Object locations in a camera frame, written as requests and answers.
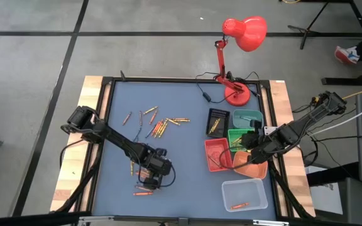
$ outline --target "white cable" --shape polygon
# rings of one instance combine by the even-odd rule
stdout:
[[[322,133],[322,132],[325,132],[325,131],[328,131],[328,130],[330,130],[330,129],[333,129],[333,128],[337,127],[337,126],[341,126],[341,125],[343,125],[344,123],[346,123],[346,122],[348,122],[348,121],[351,121],[351,120],[357,118],[357,117],[360,116],[360,115],[362,115],[362,112],[361,112],[360,114],[358,114],[358,115],[356,115],[356,116],[354,116],[354,117],[352,117],[352,118],[344,121],[344,122],[341,122],[341,123],[337,124],[337,125],[334,125],[334,126],[331,126],[331,127],[326,128],[326,129],[323,129],[323,130],[321,130],[321,131],[315,132],[315,133],[311,134],[310,136],[313,136],[313,135],[316,135],[316,134],[320,134],[320,133]]]

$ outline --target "red desk lamp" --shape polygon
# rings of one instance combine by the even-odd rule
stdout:
[[[244,51],[256,50],[263,42],[266,36],[266,21],[260,16],[250,16],[242,21],[237,19],[227,19],[223,23],[223,33],[236,39],[237,45]],[[219,59],[220,74],[216,80],[226,86],[224,97],[229,104],[234,106],[243,106],[250,100],[250,90],[245,84],[231,82],[226,78],[226,67],[224,66],[223,48],[226,47],[228,40],[223,37],[216,41],[214,46],[217,49]]]

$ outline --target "red plastic bin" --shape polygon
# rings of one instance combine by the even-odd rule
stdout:
[[[227,150],[221,158],[221,163],[224,166],[232,167],[233,161],[231,159],[231,154],[229,150],[229,143],[227,142],[227,138],[220,139],[210,139],[205,141],[205,152],[206,152],[206,160],[207,166],[209,167],[210,172],[224,171],[228,170],[227,168],[219,167],[216,163],[214,163],[208,156],[212,157],[212,159],[216,160],[219,164],[220,154]]]

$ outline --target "lamp shade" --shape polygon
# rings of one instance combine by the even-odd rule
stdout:
[[[229,18],[223,23],[223,33],[236,39],[244,51],[256,50],[266,36],[267,25],[261,16],[250,16],[242,21]]]

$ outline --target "lamp base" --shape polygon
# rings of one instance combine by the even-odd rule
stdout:
[[[235,82],[235,84],[240,85],[243,88],[243,92],[240,94],[231,95],[231,94],[235,93],[236,91],[229,87],[226,87],[226,89],[224,91],[224,97],[228,97],[231,95],[230,97],[228,97],[226,99],[226,101],[229,104],[231,104],[233,106],[237,106],[237,107],[244,106],[250,100],[251,91],[245,84],[242,84],[239,82]]]

